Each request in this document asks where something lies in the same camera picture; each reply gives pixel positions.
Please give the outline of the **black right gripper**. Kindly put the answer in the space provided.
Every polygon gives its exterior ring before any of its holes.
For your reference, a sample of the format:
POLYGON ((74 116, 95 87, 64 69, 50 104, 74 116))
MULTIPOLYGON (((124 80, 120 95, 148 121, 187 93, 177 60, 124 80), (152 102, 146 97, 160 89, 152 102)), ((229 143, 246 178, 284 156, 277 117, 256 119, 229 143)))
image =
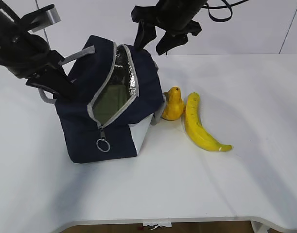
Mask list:
POLYGON ((186 33, 196 36, 202 31, 193 18, 206 3, 205 0, 159 0, 155 6, 135 6, 131 12, 132 21, 138 23, 134 47, 141 50, 154 40, 156 27, 169 32, 156 46, 158 55, 185 45, 186 33))

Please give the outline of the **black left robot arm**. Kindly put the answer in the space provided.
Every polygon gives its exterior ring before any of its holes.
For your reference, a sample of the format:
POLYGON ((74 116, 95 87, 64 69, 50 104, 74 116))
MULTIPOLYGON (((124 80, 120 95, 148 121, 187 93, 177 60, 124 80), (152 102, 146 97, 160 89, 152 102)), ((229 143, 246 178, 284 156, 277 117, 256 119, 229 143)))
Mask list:
POLYGON ((0 66, 27 86, 72 100, 76 91, 62 68, 64 57, 35 34, 59 21, 53 4, 19 17, 0 0, 0 66))

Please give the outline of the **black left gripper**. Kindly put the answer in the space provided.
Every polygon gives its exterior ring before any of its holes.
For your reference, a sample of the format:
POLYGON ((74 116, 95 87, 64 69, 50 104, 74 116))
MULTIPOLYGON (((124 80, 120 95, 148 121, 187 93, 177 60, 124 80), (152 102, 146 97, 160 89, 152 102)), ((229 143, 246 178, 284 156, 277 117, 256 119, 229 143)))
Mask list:
POLYGON ((29 78, 28 86, 73 100, 76 88, 58 64, 60 60, 63 57, 38 35, 0 33, 0 66, 19 79, 43 73, 42 78, 29 78))

